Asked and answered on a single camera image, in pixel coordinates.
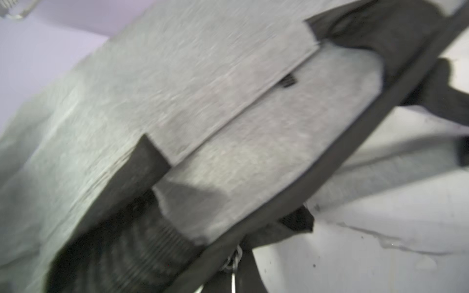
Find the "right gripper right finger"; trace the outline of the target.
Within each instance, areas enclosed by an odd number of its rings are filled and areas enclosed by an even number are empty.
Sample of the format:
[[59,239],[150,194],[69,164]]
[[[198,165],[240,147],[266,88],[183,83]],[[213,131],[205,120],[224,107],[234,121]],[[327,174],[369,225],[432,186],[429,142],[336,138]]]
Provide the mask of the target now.
[[268,293],[251,250],[244,250],[234,273],[235,293]]

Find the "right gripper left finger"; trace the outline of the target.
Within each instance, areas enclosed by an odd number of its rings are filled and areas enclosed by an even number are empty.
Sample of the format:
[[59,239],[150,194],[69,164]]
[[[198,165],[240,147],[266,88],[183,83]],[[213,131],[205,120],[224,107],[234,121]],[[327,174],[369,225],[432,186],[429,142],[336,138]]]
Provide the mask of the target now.
[[217,272],[204,286],[201,293],[232,293],[232,273]]

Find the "grey laptop bag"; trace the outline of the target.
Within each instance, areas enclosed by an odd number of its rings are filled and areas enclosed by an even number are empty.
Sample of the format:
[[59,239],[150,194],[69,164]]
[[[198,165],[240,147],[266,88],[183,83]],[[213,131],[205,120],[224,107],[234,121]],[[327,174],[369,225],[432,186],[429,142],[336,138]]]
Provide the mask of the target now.
[[163,1],[1,135],[1,291],[196,293],[469,164],[467,1]]

